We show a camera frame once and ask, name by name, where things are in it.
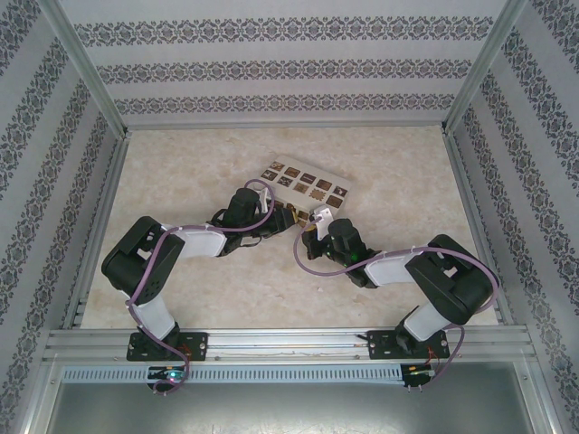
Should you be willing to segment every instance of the patterned card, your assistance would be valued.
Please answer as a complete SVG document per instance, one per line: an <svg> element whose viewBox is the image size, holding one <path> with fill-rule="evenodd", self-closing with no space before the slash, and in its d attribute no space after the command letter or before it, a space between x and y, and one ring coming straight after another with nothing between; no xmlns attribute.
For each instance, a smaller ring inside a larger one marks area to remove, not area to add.
<svg viewBox="0 0 579 434"><path fill-rule="evenodd" d="M330 172L288 156L278 156L263 171L261 179L273 187L276 204L295 210L298 223L306 224L319 206L329 206L334 216L344 207L352 183Z"/></svg>

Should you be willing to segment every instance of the wire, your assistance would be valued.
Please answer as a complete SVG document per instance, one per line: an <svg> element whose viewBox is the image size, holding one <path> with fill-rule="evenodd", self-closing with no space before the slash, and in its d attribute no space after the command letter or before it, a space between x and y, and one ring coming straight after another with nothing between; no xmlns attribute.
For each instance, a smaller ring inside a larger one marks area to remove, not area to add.
<svg viewBox="0 0 579 434"><path fill-rule="evenodd" d="M298 255L298 243L299 240L301 239L301 235L305 232L305 231L309 231L310 228L312 228L313 225L315 225L316 223L320 222L321 218L317 218L316 220L314 220L313 222L309 222L308 224L306 224L306 226L304 226L302 228L302 230L299 232L298 236L296 237L296 240L294 240L293 243L293 256L296 260L296 262L298 263L299 267L301 269L303 269L304 271L307 271L309 274L313 274L314 276L320 276L323 278L330 278L330 277L334 277L334 276L339 276L341 274L345 274L348 271L351 271L353 269L357 269L360 267L363 267L364 265L367 264L371 264L372 262L376 262L378 260L381 259L385 259L385 258L392 258L395 256L404 256L404 255L408 255L411 253L422 253L422 252L426 252L426 251L431 251L431 252L435 252L435 253L442 253L444 255L451 255L455 258L459 258L459 259L463 259L466 260L468 263L474 265L475 267L479 268L486 276L487 278L489 278L490 281L490 285L492 286L492 295L489 299L489 301L487 301L487 303L485 303L483 306L479 307L479 309L475 312L475 314L478 314L484 310L487 310L489 307L492 307L492 305L495 303L495 301L497 300L498 297L498 279L497 277L492 273L492 271L490 271L490 269L484 265L482 262L480 262L477 259L472 258L471 256L465 255L463 253L460 253L458 251L454 251L454 250L449 250L449 249L442 249L442 248L438 248L438 247L412 247L411 249L406 249L406 250L395 250L395 251L389 251L389 252L385 252L379 255L374 256L373 258L370 259L366 259L363 260L361 262L358 262L357 264L354 264L350 267L347 267L345 269L340 269L338 271L333 271L330 273L322 273L319 271L315 271L314 269L309 269L308 267L306 267L306 265L304 265L303 262L301 262L301 259L299 259L299 255ZM452 360L454 360L454 358L456 357L456 354L459 352L460 347L462 346L462 342L464 341L464 335L465 335L465 330L464 327L462 325L456 325L456 324L451 324L447 327L444 327L444 330L450 330L452 328L459 328L460 329L460 339L459 342L457 343L456 347L454 348L454 350L452 351L451 356L448 358L447 362L442 366L442 368L440 369L439 372L436 373L435 377L430 380L429 382L427 382L426 384L431 384L432 382L434 382L434 379L437 377L442 376L446 370L448 369L449 365L451 364Z"/></svg>
<svg viewBox="0 0 579 434"><path fill-rule="evenodd" d="M244 187L247 188L247 186L251 183L263 184L265 186L265 188L268 189L268 192L270 193L270 197L271 197L271 203L273 203L273 201L274 201L273 189L268 184L263 182L261 179L250 179L247 183L245 183ZM140 328L145 335L147 335L157 345L165 348L167 351L170 351L173 354L176 354L177 356L179 356L183 360L184 367L185 367L185 375L183 375L183 377L181 377L181 380L179 382L170 382L169 380L159 380L158 382L156 382L153 385L153 393L163 394L164 396L167 396L169 393L176 392L183 384L185 384L185 381L189 378L189 373L190 373L190 366L189 366L188 357L186 355L184 355L182 352L180 352L179 350L177 350L176 348L173 348L172 346L167 345L161 339L159 339L155 335L153 335L153 333L151 333L151 331L148 330L143 325L141 320L138 318L137 313L135 312L135 303L138 299L138 296L140 296L145 285L147 284L147 280L151 274L151 270L153 269L153 266L155 265L155 261L157 260L159 252L161 250L161 245L166 240L166 237L168 237L171 233L176 232L176 231L191 230L191 229L197 229L197 230L201 230L201 231L215 231L215 232L252 231L253 229L260 227L262 224L264 224L271 217L271 214L273 213L273 206L270 206L269 208L270 209L265 214L265 217L263 217L257 223L254 223L251 226L248 226L246 228L216 228L216 227L208 226L208 225L202 226L202 225L197 225L197 224L187 224L185 226L176 226L174 228L167 229L165 232L163 232L163 234L161 235L161 237L157 241L157 245L153 249L153 253L151 253L151 256L148 260L147 268L145 269L145 272L143 273L143 277L138 282L137 289L135 289L135 292L133 293L132 297L129 300L127 300L126 305L127 305L128 312L130 313L130 315L133 317L133 319L137 323L137 327ZM161 384L169 384L169 385L173 386L173 388L171 388L165 392L160 392L157 390L157 387Z"/></svg>

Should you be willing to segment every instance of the beige surface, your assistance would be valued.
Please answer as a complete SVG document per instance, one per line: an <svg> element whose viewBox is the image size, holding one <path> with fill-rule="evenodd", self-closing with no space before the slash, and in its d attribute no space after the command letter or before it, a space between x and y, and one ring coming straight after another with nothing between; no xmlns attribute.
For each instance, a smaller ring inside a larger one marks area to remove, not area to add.
<svg viewBox="0 0 579 434"><path fill-rule="evenodd" d="M322 167L354 183L341 217L376 250L423 245L447 233L474 252L437 127L214 129L133 134L100 254L102 262L142 215L200 223L277 154ZM298 227L226 258L178 261L163 290L182 327L395 326L426 298L414 284L379 289L346 276L318 278L295 264ZM305 259L305 249L300 246ZM317 259L310 267L337 265ZM125 298L97 270L83 328L132 328ZM496 324L492 309L473 325Z"/></svg>

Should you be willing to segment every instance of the patterned wallpaper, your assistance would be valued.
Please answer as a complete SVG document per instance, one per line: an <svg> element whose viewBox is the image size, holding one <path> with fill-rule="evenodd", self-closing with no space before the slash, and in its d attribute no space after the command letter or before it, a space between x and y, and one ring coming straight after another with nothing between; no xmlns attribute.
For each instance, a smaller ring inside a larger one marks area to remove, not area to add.
<svg viewBox="0 0 579 434"><path fill-rule="evenodd" d="M59 328L118 140L29 0L1 0L0 433Z"/></svg>
<svg viewBox="0 0 579 434"><path fill-rule="evenodd" d="M527 4L455 131L509 308L579 431L579 14Z"/></svg>
<svg viewBox="0 0 579 434"><path fill-rule="evenodd" d="M442 121L505 0L63 0L130 125Z"/></svg>

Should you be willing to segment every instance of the enclosure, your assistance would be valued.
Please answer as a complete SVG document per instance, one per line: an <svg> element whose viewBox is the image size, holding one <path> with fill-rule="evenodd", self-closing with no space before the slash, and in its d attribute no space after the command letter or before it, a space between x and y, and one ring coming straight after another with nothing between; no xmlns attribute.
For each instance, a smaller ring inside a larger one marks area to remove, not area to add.
<svg viewBox="0 0 579 434"><path fill-rule="evenodd" d="M0 432L579 431L576 0L0 7ZM140 216L206 222L279 155L351 181L339 216L373 249L447 233L498 276L437 387L406 394L357 340L418 286L303 273L297 227L180 261L163 297L206 361L176 395L137 385L104 257Z"/></svg>

